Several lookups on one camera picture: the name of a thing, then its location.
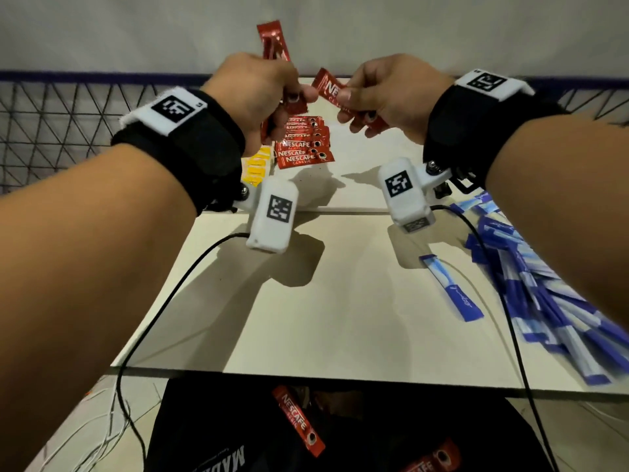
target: black wristband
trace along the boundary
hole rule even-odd
[[[111,145],[127,143],[149,154],[181,183],[197,214],[225,211],[240,198],[240,157],[245,137],[230,115],[209,95],[191,90],[208,103],[190,121],[162,136],[140,122],[117,132]]]
[[[423,161],[451,168],[485,188],[491,164],[520,126],[567,114],[560,105],[521,92],[502,102],[460,86],[450,87],[429,117]]]

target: pile of blue packets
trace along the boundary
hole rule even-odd
[[[466,248],[472,261],[498,274],[499,294],[526,342],[568,355],[589,385],[609,384],[614,374],[629,373],[629,335],[565,284],[511,225],[487,215],[499,213],[487,192],[451,206],[482,214],[477,228],[489,258],[472,234]]]

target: person's right arm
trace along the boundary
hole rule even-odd
[[[364,63],[338,100],[376,110],[423,143],[453,79],[406,54]],[[342,123],[350,116],[339,113]],[[352,132],[363,123],[355,118]],[[377,135],[367,128],[366,136]],[[578,116],[523,124],[500,150],[487,190],[539,255],[574,289],[629,327],[629,131]]]

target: qr code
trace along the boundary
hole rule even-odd
[[[292,208],[293,201],[271,195],[267,217],[288,223],[291,218]]]
[[[181,101],[181,99],[173,95],[165,97],[157,104],[151,106],[151,109],[159,112],[163,117],[171,120],[175,124],[194,110],[191,106],[188,106],[185,102]]]
[[[496,76],[495,74],[483,73],[480,76],[472,79],[468,86],[476,87],[476,89],[482,89],[483,91],[493,91],[500,86],[503,82],[506,82],[507,78]]]
[[[411,179],[408,178],[408,174],[406,174],[405,170],[399,174],[389,177],[388,179],[385,179],[384,183],[387,185],[387,190],[389,190],[389,195],[391,197],[400,195],[402,192],[413,188]]]
[[[429,225],[430,225],[429,220],[426,217],[424,217],[424,218],[419,218],[417,220],[413,220],[412,222],[406,223],[403,226],[404,226],[404,229],[408,233],[411,233],[412,231],[419,230]]]

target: black cable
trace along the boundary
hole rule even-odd
[[[133,356],[133,353],[135,352],[135,350],[138,349],[138,346],[140,345],[140,343],[142,343],[142,341],[146,338],[146,335],[148,334],[148,332],[151,331],[151,328],[153,327],[153,325],[157,323],[157,320],[159,319],[164,309],[166,309],[166,307],[172,300],[172,297],[175,296],[175,293],[177,293],[177,290],[179,290],[180,286],[183,284],[183,282],[185,282],[185,279],[188,278],[190,273],[192,273],[192,271],[200,263],[200,261],[203,260],[208,255],[208,253],[214,250],[217,246],[219,246],[223,242],[226,242],[230,238],[236,238],[236,237],[248,238],[249,234],[248,233],[232,233],[231,235],[227,235],[227,237],[221,238],[220,240],[218,240],[218,242],[216,242],[214,245],[210,246],[207,250],[205,250],[205,252],[201,253],[200,257],[195,260],[195,262],[188,269],[188,271],[184,273],[184,276],[181,277],[181,280],[179,280],[175,288],[170,292],[170,294],[168,295],[168,298],[166,298],[166,301],[163,302],[162,307],[159,309],[157,314],[153,317],[151,322],[142,332],[142,334],[140,335],[138,340],[135,342],[135,344],[131,347],[129,352],[124,357],[122,364],[120,365],[120,370],[118,371],[118,377],[116,378],[116,395],[118,396],[118,404],[120,405],[120,408],[122,409],[122,414],[124,415],[124,419],[129,422],[129,425],[131,426],[133,433],[138,438],[138,441],[140,442],[140,446],[142,447],[142,470],[146,468],[146,445],[144,444],[144,440],[142,439],[142,436],[138,432],[138,429],[135,427],[135,424],[133,423],[133,419],[131,419],[131,414],[126,409],[126,406],[124,405],[124,401],[122,397],[121,383],[122,383],[122,375],[124,374],[126,365],[129,363],[129,360],[131,356]]]
[[[460,212],[455,211],[448,205],[432,205],[430,207],[431,210],[448,210],[452,212],[454,215],[459,217],[469,229],[472,231],[472,234],[476,237],[476,241],[481,246],[481,250],[483,250],[483,254],[485,258],[489,260],[489,252],[487,251],[487,247],[485,246],[485,242],[481,238],[478,233],[478,230],[472,225],[465,215]],[[513,347],[515,348],[515,356],[518,360],[518,367],[520,368],[520,375],[522,375],[522,382],[524,383],[524,390],[526,391],[526,397],[528,398],[528,403],[531,405],[531,410],[533,411],[533,415],[535,416],[535,423],[537,424],[537,428],[540,430],[540,435],[542,436],[542,442],[544,444],[544,448],[546,449],[546,453],[548,454],[548,459],[550,460],[550,465],[555,472],[559,472],[559,468],[557,467],[557,462],[555,460],[555,456],[552,453],[552,449],[550,448],[550,443],[548,442],[548,437],[546,436],[546,431],[544,430],[544,426],[542,425],[542,420],[540,419],[540,414],[537,412],[537,407],[535,406],[535,401],[533,400],[533,392],[531,391],[531,386],[528,383],[528,378],[526,377],[526,371],[524,370],[524,363],[522,361],[522,355],[520,354],[520,346],[518,345],[518,338],[515,334],[515,330],[513,329],[513,322],[511,321],[511,317],[509,316],[509,310],[507,309],[507,305],[505,302],[505,298],[500,293],[502,290],[500,288],[500,282],[498,277],[496,276],[496,272],[489,264],[489,273],[491,274],[492,282],[494,283],[494,287],[498,292],[498,296],[500,297],[500,303],[502,303],[503,310],[505,311],[505,315],[507,317],[507,325],[509,325],[509,333],[511,333],[511,340],[513,341]]]

